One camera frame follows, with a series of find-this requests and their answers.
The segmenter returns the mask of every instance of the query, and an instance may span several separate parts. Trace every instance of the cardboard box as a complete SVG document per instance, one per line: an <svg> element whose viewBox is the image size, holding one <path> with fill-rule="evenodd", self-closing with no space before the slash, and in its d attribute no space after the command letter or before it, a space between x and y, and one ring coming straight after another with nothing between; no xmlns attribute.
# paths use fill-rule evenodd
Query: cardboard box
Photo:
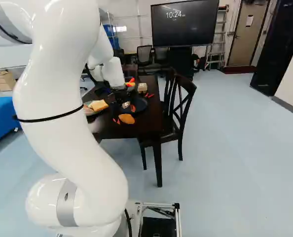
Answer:
<svg viewBox="0 0 293 237"><path fill-rule="evenodd" d="M7 71L0 71L0 91L13 90L16 80L12 73Z"/></svg>

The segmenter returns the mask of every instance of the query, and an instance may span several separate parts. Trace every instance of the small box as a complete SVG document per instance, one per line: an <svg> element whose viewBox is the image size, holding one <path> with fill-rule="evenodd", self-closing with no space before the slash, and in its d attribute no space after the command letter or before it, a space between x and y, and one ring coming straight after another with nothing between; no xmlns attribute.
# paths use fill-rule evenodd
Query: small box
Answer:
<svg viewBox="0 0 293 237"><path fill-rule="evenodd" d="M139 93L147 92L147 84L146 83L139 83L138 92Z"/></svg>
<svg viewBox="0 0 293 237"><path fill-rule="evenodd" d="M16 80L12 73L7 71L0 71L0 91L13 90Z"/></svg>

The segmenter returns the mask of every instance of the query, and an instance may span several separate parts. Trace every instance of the blue bin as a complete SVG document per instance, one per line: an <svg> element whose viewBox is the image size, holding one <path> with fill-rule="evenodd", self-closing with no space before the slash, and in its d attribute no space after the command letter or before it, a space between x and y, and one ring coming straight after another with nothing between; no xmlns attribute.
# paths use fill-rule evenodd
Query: blue bin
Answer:
<svg viewBox="0 0 293 237"><path fill-rule="evenodd" d="M103 25L108 37L112 37L113 25L105 24Z"/></svg>
<svg viewBox="0 0 293 237"><path fill-rule="evenodd" d="M109 38L109 41L110 41L113 49L120 49L118 37Z"/></svg>

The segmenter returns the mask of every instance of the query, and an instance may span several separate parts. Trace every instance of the blue couch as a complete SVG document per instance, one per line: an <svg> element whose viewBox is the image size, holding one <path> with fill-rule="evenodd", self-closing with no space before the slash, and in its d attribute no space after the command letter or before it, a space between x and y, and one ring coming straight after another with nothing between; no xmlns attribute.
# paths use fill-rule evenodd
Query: blue couch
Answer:
<svg viewBox="0 0 293 237"><path fill-rule="evenodd" d="M12 97L0 97L0 138L13 130L20 128L18 121L13 120L15 115Z"/></svg>

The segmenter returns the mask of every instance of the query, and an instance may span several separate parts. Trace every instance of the doorway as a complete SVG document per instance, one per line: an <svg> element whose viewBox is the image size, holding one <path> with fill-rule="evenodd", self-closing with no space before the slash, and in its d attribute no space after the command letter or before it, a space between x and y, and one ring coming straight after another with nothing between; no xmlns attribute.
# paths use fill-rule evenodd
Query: doorway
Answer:
<svg viewBox="0 0 293 237"><path fill-rule="evenodd" d="M266 0L247 3L242 0L228 66L251 65L269 4Z"/></svg>

